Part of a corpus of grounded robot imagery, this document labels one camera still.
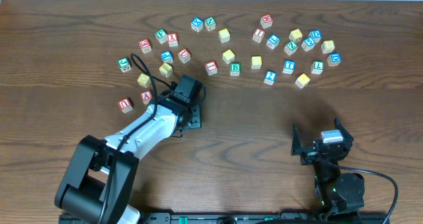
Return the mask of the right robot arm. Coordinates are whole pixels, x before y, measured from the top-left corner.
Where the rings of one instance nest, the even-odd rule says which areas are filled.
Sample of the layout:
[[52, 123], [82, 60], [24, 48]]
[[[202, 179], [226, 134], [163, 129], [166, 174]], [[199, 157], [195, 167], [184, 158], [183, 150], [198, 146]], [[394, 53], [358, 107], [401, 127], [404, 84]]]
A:
[[315, 192], [323, 206], [314, 211], [321, 220], [344, 213], [357, 212], [364, 207], [364, 178], [354, 172], [340, 171], [338, 162], [349, 154], [354, 138], [334, 119], [334, 129], [321, 132], [321, 138], [311, 147], [303, 147], [296, 126], [293, 126], [291, 155], [300, 156], [302, 165], [315, 171]]

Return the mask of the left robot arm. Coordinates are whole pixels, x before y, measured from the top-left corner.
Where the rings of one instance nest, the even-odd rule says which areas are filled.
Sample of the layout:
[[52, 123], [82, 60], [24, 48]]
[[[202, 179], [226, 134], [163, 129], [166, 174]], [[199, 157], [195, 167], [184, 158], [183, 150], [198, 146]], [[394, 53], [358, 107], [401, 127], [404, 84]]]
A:
[[137, 223], [141, 214], [128, 202], [140, 160], [176, 131], [201, 128], [198, 95], [205, 91], [201, 82], [183, 75], [126, 128], [103, 139], [84, 137], [56, 192], [55, 206], [84, 223]]

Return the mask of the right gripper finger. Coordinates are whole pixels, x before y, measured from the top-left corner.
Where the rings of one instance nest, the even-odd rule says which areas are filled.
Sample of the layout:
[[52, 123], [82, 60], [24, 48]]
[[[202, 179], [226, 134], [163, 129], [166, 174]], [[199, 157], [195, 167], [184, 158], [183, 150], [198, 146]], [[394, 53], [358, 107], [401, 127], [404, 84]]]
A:
[[295, 124], [293, 124], [293, 139], [291, 144], [291, 155], [300, 155], [302, 153], [301, 140], [299, 138], [298, 130]]
[[340, 131], [341, 135], [344, 138], [344, 144], [345, 148], [351, 148], [352, 143], [354, 141], [354, 138], [351, 136], [351, 134], [344, 128], [344, 126], [340, 123], [340, 120], [335, 117], [334, 118], [334, 126], [337, 130]]

